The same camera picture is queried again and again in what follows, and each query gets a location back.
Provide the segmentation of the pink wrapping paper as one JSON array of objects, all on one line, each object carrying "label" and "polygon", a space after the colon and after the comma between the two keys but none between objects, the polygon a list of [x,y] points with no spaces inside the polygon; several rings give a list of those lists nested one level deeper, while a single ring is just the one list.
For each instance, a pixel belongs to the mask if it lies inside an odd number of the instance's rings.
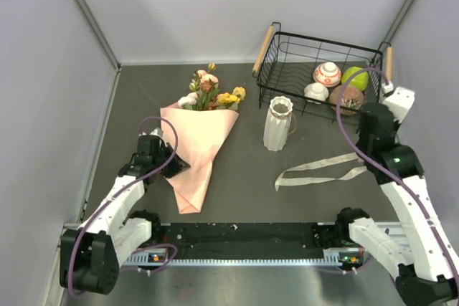
[{"label": "pink wrapping paper", "polygon": [[164,138],[171,145],[178,145],[177,155],[190,165],[168,180],[174,190],[178,212],[199,213],[212,175],[213,161],[239,113],[234,110],[185,110],[172,105],[160,109],[160,116],[167,119],[177,132],[174,135],[171,128],[163,124]]}]

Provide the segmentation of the artificial flower bunch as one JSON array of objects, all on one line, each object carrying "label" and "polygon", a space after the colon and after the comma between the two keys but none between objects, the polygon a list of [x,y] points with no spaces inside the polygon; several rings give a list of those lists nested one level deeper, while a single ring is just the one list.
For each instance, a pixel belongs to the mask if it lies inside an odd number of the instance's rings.
[{"label": "artificial flower bunch", "polygon": [[232,92],[222,92],[219,79],[214,75],[215,63],[209,63],[205,70],[195,70],[189,83],[190,93],[177,101],[180,109],[208,111],[237,111],[239,104],[246,98],[243,87],[235,87]]}]

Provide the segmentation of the cream ribbon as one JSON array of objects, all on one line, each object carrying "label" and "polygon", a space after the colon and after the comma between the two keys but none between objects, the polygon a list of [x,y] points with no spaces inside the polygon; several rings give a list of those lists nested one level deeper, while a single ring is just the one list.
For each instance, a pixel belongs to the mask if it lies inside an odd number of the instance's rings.
[{"label": "cream ribbon", "polygon": [[[357,165],[338,177],[332,176],[330,173],[320,174],[320,172],[329,172],[331,168],[347,163],[357,163]],[[356,153],[347,153],[288,168],[275,179],[274,188],[279,191],[284,187],[308,186],[331,181],[350,181],[366,172],[367,168],[364,166],[363,160]]]}]

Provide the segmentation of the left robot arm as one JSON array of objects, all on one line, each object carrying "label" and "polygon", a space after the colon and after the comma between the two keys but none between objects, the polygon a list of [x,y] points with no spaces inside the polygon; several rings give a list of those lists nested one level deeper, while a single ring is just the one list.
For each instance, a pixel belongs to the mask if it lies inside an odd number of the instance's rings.
[{"label": "left robot arm", "polygon": [[163,132],[142,133],[136,152],[118,172],[112,189],[93,214],[60,242],[60,285],[74,292],[106,295],[123,263],[137,249],[164,243],[158,214],[134,211],[156,174],[171,178],[190,165],[173,152]]}]

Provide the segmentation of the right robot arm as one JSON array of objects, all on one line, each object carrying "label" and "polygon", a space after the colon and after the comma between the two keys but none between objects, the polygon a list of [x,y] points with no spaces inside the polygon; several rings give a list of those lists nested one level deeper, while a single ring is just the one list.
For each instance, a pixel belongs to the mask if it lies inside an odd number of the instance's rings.
[{"label": "right robot arm", "polygon": [[435,215],[417,155],[395,140],[399,124],[386,105],[369,103],[361,108],[359,140],[351,147],[389,199],[409,249],[362,209],[342,209],[334,234],[340,244],[365,248],[389,273],[406,305],[458,301],[458,256]]}]

